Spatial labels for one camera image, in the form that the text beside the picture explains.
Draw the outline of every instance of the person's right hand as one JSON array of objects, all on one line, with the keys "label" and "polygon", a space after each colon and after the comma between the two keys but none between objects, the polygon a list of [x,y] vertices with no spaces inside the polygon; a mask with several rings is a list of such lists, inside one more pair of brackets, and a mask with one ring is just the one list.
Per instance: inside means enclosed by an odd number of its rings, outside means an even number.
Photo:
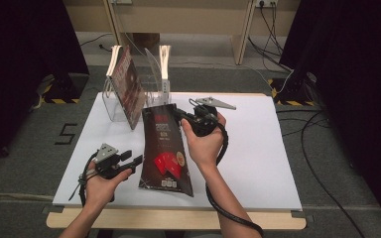
[{"label": "person's right hand", "polygon": [[[226,120],[219,112],[217,117],[218,122],[225,126]],[[187,137],[190,157],[194,160],[199,169],[216,167],[216,159],[223,141],[221,130],[216,127],[211,134],[204,137],[198,137],[193,132],[188,120],[182,119],[181,122]]]}]

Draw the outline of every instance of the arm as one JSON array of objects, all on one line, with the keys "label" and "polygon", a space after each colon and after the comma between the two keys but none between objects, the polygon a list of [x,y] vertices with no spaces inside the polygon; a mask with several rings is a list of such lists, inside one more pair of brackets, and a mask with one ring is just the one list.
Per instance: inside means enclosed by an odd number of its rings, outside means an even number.
[{"label": "arm", "polygon": [[[218,113],[218,121],[225,125],[225,118],[220,113]],[[221,131],[216,128],[211,134],[198,137],[194,134],[187,120],[182,120],[182,127],[187,137],[190,157],[202,173],[212,197],[226,211],[250,221],[249,215],[234,196],[216,166],[216,158],[222,146]],[[218,219],[221,233],[225,238],[261,237],[256,230],[229,220],[221,214],[218,214]]]},{"label": "arm", "polygon": [[[91,162],[88,169],[90,170],[94,167],[94,162]],[[131,174],[132,170],[128,169],[112,179],[105,179],[100,176],[90,178],[86,184],[85,206],[78,217],[63,231],[60,238],[86,237],[104,206],[113,197],[117,185]]]}]

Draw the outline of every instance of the person's left hand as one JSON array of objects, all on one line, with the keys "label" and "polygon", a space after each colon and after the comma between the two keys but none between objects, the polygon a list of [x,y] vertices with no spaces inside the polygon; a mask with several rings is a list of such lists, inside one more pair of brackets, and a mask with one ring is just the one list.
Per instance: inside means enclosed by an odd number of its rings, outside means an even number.
[{"label": "person's left hand", "polygon": [[[95,162],[91,162],[88,169],[94,169]],[[104,206],[111,200],[114,195],[114,190],[117,185],[131,176],[132,170],[128,169],[121,172],[115,178],[106,179],[99,175],[92,178],[88,176],[86,183],[86,201],[85,205],[91,206],[93,209],[103,209]]]}]

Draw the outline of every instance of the wall socket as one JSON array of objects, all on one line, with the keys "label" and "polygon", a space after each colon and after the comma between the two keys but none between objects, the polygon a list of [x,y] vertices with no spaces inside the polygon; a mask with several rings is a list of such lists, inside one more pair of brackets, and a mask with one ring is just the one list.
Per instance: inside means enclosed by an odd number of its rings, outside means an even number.
[{"label": "wall socket", "polygon": [[278,0],[257,0],[256,7],[260,7],[259,3],[261,1],[264,1],[264,8],[272,8],[273,3],[275,3],[275,6],[277,7],[277,4],[278,4]]}]

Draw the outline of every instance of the hand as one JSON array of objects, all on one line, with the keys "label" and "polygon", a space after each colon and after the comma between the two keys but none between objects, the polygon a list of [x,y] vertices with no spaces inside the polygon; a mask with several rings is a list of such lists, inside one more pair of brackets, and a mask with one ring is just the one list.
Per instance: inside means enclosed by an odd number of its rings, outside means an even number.
[{"label": "hand", "polygon": [[[218,122],[225,126],[225,118],[219,112],[217,117]],[[194,160],[199,169],[216,167],[216,159],[223,141],[221,130],[216,127],[211,134],[198,137],[193,132],[188,120],[182,119],[181,122],[187,137],[190,157]]]},{"label": "hand", "polygon": [[[95,162],[91,162],[88,169],[94,169]],[[86,201],[85,206],[93,209],[102,210],[114,195],[117,185],[126,180],[132,174],[132,170],[123,171],[115,178],[106,179],[97,175],[90,178],[86,183]]]}]

